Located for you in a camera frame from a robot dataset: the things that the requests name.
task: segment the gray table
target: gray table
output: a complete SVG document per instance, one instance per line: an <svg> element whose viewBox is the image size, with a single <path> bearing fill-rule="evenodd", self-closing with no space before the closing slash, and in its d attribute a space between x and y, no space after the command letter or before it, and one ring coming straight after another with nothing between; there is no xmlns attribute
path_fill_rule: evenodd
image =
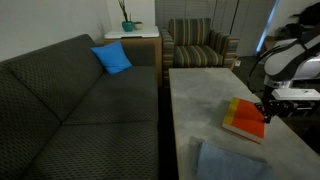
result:
<svg viewBox="0 0 320 180"><path fill-rule="evenodd" d="M274 117L262 144L221 127L232 97L259 99L224 68L170 69L179 178L194 179L200 142L267 160L279 179L319 179L320 157Z"/></svg>

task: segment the book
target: book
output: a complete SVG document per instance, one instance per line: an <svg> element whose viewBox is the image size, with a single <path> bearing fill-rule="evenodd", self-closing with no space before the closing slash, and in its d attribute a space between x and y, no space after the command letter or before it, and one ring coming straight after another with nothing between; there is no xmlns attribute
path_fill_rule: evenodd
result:
<svg viewBox="0 0 320 180"><path fill-rule="evenodd" d="M264 124L264 117L253 102L233 97L222 127L260 144L264 138Z"/></svg>

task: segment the vase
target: vase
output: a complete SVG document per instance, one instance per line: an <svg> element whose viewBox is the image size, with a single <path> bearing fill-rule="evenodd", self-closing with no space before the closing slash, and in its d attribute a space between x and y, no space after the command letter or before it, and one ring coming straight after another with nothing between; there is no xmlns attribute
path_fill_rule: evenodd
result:
<svg viewBox="0 0 320 180"><path fill-rule="evenodd" d="M135 23L135 24L134 24L134 29L135 29L135 30L140 30L140 29L142 29L142 27L143 27L143 24L142 24L142 23Z"/></svg>
<svg viewBox="0 0 320 180"><path fill-rule="evenodd" d="M123 22L122 22L122 28L123 28L123 30L124 30L125 32L131 32L131 31L133 31L134 23L131 22L131 21L128 21L128 22L123 21Z"/></svg>

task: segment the table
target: table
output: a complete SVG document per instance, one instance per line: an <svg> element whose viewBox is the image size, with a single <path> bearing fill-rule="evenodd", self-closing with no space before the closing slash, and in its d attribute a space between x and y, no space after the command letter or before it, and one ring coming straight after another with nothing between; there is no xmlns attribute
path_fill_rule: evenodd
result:
<svg viewBox="0 0 320 180"><path fill-rule="evenodd" d="M221 127L232 97L259 99L226 68L169 69L179 178L195 179L200 142L264 158L279 179L319 179L320 157L274 117L262 144Z"/></svg>
<svg viewBox="0 0 320 180"><path fill-rule="evenodd" d="M155 48L158 86L162 86L162 39L156 26L143 27L141 30L124 32L116 29L105 34L104 44L120 40L124 44L151 43Z"/></svg>

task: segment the plaid armchair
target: plaid armchair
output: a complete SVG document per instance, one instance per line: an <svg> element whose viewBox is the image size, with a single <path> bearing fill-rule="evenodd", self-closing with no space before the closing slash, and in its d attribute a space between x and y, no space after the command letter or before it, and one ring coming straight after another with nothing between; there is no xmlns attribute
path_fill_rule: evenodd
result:
<svg viewBox="0 0 320 180"><path fill-rule="evenodd" d="M162 36L162 75L169 86L169 68L233 67L238 39L210 30L209 18L171 19Z"/></svg>

